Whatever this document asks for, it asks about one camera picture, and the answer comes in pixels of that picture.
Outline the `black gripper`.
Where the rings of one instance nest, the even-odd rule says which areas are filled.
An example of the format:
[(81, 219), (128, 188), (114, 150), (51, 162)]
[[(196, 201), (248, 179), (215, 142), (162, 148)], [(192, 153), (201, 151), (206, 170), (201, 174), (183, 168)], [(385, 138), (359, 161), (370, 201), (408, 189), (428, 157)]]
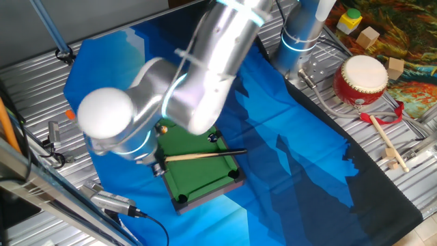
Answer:
[(166, 162), (167, 157), (165, 155), (156, 153), (154, 155), (154, 158), (155, 158), (155, 161), (152, 163), (152, 172), (153, 172), (154, 177), (159, 177), (159, 176), (163, 175), (163, 170), (165, 172), (167, 172), (169, 170), (167, 162)]

